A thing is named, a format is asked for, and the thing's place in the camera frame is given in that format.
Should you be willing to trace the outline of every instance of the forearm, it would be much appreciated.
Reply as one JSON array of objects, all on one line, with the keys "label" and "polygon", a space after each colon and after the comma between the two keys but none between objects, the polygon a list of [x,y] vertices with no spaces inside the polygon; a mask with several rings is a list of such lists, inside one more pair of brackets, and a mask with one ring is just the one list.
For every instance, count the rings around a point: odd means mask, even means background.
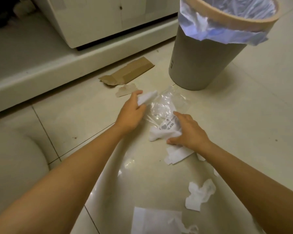
[{"label": "forearm", "polygon": [[69,233],[123,136],[112,126],[64,160],[0,215],[0,234]]},{"label": "forearm", "polygon": [[266,233],[293,233],[293,191],[213,143],[197,149]]}]

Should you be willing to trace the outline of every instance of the tan plastic rim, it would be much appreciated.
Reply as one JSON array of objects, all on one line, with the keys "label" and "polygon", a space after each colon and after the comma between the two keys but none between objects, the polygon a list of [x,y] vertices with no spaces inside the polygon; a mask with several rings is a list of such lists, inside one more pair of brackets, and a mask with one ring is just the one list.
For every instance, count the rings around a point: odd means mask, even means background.
[{"label": "tan plastic rim", "polygon": [[276,13],[267,19],[246,19],[235,15],[227,14],[203,0],[185,0],[189,6],[196,10],[200,15],[211,18],[213,21],[233,30],[244,31],[269,31],[274,23],[279,19],[279,3],[273,0],[276,6]]}]

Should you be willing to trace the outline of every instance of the clear plastic wrapper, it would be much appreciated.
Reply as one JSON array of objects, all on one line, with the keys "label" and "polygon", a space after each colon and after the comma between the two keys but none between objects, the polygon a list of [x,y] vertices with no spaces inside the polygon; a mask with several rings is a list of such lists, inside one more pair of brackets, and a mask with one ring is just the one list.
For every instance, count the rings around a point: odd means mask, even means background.
[{"label": "clear plastic wrapper", "polygon": [[[228,14],[246,19],[265,19],[273,16],[276,7],[272,0],[203,0]],[[219,43],[258,45],[267,40],[268,32],[249,32],[228,29],[219,23],[201,16],[185,0],[180,0],[179,24],[188,37]]]},{"label": "clear plastic wrapper", "polygon": [[190,107],[190,101],[177,92],[172,86],[160,93],[148,106],[146,120],[157,127],[172,127],[175,121],[173,111],[185,113]]}]

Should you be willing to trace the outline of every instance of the white trash bag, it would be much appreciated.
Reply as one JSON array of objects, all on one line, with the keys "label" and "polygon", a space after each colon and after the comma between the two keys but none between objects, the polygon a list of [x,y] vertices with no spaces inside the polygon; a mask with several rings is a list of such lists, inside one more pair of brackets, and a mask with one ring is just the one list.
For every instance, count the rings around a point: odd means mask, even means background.
[{"label": "white trash bag", "polygon": [[[276,13],[273,0],[203,0],[217,9],[246,19],[266,19]],[[219,43],[258,45],[267,40],[267,32],[228,29],[201,16],[185,0],[180,0],[179,24],[185,35],[196,40],[210,39]]]}]

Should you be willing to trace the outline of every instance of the gray trash can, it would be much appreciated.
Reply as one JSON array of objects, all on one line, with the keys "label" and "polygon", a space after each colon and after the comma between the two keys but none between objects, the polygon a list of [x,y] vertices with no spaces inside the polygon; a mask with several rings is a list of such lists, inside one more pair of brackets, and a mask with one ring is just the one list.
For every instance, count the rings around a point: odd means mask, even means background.
[{"label": "gray trash can", "polygon": [[[247,44],[266,41],[267,33],[279,18],[276,0],[263,0],[261,9],[253,14],[252,7],[246,7],[248,15],[244,14],[243,18],[226,13],[227,9],[226,12],[216,9],[205,1],[211,1],[216,7],[230,6],[214,0],[180,1],[179,27],[169,75],[187,90],[206,88]],[[239,7],[234,0],[231,3]]]}]

